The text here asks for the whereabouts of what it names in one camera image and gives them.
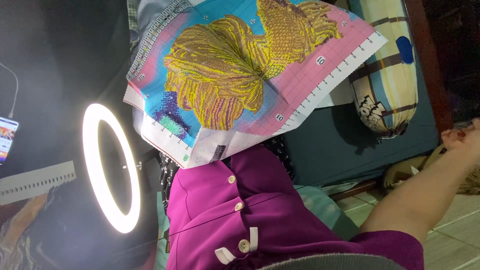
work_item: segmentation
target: smartphone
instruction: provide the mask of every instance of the smartphone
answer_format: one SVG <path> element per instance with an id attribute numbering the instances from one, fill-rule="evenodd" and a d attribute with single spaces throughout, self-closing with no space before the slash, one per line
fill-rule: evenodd
<path id="1" fill-rule="evenodd" d="M 0 165 L 7 159 L 17 129 L 18 122 L 0 117 Z"/>

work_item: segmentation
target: led ring light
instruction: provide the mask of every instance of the led ring light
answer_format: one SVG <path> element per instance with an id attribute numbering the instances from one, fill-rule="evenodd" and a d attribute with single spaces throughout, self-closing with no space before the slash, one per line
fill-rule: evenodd
<path id="1" fill-rule="evenodd" d="M 127 161 L 128 173 L 132 182 L 132 206 L 128 215 L 124 215 L 118 208 L 105 179 L 98 149 L 98 123 L 100 120 L 107 122 L 115 132 Z M 137 169 L 127 137 L 120 123 L 104 106 L 100 104 L 88 106 L 84 116 L 83 143 L 88 176 L 103 213 L 119 232 L 130 232 L 137 224 L 138 216 L 140 215 L 140 187 L 138 185 Z"/>

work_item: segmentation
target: hand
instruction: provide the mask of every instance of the hand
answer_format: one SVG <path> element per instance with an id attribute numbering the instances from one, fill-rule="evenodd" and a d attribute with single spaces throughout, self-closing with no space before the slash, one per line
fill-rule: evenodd
<path id="1" fill-rule="evenodd" d="M 475 118 L 472 125 L 461 130 L 451 129 L 442 132 L 442 140 L 447 150 L 463 148 L 473 151 L 480 159 L 480 118 Z"/>

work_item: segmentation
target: magenta blouse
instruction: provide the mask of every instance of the magenta blouse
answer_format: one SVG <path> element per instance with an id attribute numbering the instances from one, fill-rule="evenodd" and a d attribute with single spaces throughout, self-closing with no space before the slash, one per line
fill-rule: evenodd
<path id="1" fill-rule="evenodd" d="M 170 191 L 167 270 L 258 269 L 313 254 L 383 256 L 422 270 L 423 248 L 397 231 L 341 240 L 305 208 L 277 157 L 257 145 L 222 161 L 179 170 Z"/>

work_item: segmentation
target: white button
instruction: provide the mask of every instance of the white button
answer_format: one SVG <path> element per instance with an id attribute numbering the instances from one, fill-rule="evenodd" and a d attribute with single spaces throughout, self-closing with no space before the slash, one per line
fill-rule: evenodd
<path id="1" fill-rule="evenodd" d="M 238 203 L 235 205 L 235 211 L 239 211 L 243 209 L 243 203 Z"/>
<path id="2" fill-rule="evenodd" d="M 228 177 L 228 182 L 230 184 L 235 183 L 236 180 L 237 180 L 237 178 L 235 177 L 235 175 L 231 175 L 231 176 Z"/>
<path id="3" fill-rule="evenodd" d="M 242 253 L 248 253 L 250 252 L 250 242 L 248 240 L 241 240 L 239 243 L 239 249 Z"/>

